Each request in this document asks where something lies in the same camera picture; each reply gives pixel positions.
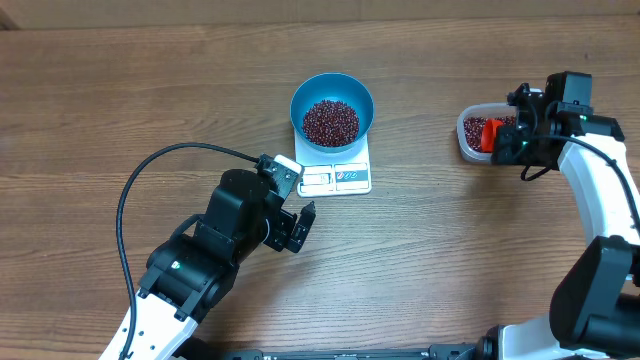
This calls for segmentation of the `red scoop with blue handle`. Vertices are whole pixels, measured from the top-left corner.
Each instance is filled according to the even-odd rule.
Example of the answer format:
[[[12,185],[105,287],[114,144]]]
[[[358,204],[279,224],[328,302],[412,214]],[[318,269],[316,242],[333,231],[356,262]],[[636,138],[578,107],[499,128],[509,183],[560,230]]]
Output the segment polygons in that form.
[[[504,122],[496,118],[488,118],[483,126],[480,148],[483,153],[492,153],[495,147],[497,130],[504,125]]]

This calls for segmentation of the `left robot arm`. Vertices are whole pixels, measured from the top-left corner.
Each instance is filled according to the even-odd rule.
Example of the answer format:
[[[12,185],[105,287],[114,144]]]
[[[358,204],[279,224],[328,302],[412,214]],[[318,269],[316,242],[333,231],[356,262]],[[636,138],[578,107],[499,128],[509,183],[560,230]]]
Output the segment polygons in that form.
[[[105,359],[168,359],[231,290],[261,244],[297,253],[315,219],[282,205],[303,169],[281,163],[223,173],[203,214],[194,214],[149,256],[134,303]]]

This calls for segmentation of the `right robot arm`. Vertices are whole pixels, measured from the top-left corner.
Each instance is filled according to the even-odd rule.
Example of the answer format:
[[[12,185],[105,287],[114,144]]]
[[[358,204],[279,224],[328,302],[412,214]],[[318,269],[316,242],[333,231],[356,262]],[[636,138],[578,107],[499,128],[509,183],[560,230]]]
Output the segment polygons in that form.
[[[472,163],[559,171],[579,210],[586,248],[551,299],[547,314],[497,326],[461,359],[629,359],[639,355],[639,191],[616,119],[591,105],[592,77],[551,74],[544,89],[521,84],[503,103],[465,109],[456,126]]]

